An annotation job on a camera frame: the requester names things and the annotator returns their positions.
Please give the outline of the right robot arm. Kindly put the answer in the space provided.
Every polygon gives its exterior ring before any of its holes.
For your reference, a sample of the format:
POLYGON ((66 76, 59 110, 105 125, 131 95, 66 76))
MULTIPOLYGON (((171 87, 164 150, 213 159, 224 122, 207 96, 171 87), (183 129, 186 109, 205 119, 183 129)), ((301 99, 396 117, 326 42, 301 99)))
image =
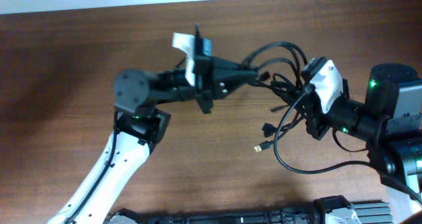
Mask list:
POLYGON ((421 78, 410 66, 371 69, 364 102, 352 100, 347 80, 331 60, 315 59, 301 73, 313 90, 305 100, 307 132, 320 140, 328 129, 365 142, 370 165, 400 221, 421 217, 421 78))

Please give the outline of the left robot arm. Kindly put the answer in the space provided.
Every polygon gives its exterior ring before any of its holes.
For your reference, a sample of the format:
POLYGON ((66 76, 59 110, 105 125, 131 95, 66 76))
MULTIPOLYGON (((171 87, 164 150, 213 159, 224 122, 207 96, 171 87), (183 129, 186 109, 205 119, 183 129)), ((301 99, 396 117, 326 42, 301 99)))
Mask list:
POLYGON ((254 66, 219 57, 183 59, 171 70, 123 70, 113 83, 113 130, 105 148, 67 203, 49 223, 103 223, 129 179, 150 157, 171 115, 164 103, 195 100, 204 114, 213 102, 252 82, 254 66))

